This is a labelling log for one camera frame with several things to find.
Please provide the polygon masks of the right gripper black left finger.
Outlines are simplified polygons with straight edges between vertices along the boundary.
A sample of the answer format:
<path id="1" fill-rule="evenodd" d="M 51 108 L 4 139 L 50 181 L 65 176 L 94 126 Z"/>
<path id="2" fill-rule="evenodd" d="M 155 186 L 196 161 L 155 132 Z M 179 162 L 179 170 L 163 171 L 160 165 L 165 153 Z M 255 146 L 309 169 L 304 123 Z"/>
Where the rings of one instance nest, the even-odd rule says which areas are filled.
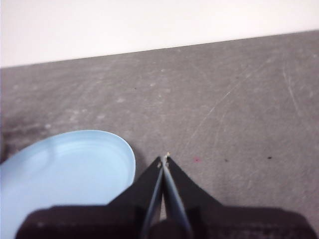
<path id="1" fill-rule="evenodd" d="M 162 166 L 157 157 L 143 174 L 106 205 L 53 206 L 30 213 L 17 239 L 138 239 L 160 206 Z"/>

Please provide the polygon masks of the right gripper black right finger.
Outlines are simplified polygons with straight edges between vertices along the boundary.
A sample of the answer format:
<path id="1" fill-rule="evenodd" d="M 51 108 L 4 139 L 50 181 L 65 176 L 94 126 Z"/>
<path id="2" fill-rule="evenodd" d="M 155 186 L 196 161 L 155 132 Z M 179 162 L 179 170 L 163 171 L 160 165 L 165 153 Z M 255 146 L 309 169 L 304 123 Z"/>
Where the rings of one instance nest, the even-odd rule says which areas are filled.
<path id="1" fill-rule="evenodd" d="M 227 206 L 192 181 L 166 156 L 177 193 L 177 204 L 195 239 L 315 239 L 317 235 L 301 214 L 281 208 Z"/>

